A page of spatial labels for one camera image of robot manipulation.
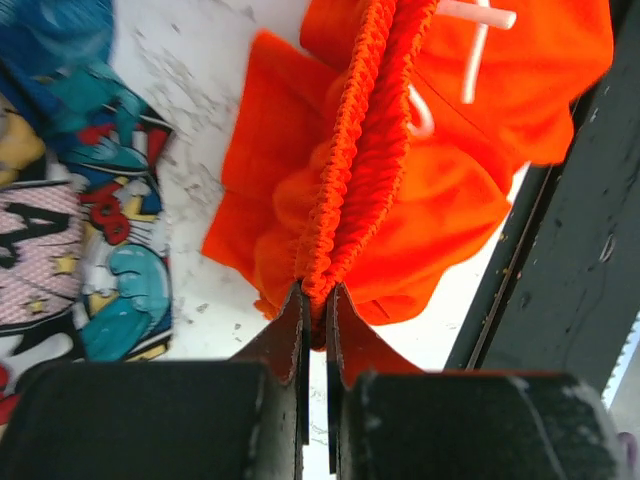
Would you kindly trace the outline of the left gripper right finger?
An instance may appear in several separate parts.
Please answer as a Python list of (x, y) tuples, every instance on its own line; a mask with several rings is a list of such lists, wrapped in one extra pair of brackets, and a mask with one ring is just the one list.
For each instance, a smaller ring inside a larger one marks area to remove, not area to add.
[(342, 450), (347, 447), (344, 436), (349, 432), (345, 405), (359, 376), (421, 375), (423, 370), (394, 350), (364, 321), (343, 283), (329, 295), (325, 324), (330, 472), (345, 479), (341, 459)]

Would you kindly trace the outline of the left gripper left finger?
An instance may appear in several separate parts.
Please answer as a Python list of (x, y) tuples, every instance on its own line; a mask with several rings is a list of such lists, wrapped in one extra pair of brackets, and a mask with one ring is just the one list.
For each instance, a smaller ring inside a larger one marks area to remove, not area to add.
[(259, 376), (244, 479), (300, 479), (308, 444), (308, 299), (294, 282), (284, 305), (231, 361)]

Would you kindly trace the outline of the orange mesh shorts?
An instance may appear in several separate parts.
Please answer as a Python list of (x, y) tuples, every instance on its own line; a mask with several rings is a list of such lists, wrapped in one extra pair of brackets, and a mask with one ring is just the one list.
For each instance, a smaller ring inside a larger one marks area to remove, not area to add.
[(420, 314), (507, 215), (524, 165), (561, 163), (570, 104), (609, 69), (605, 1), (314, 1), (259, 32), (203, 254), (277, 315), (345, 284), (372, 325)]

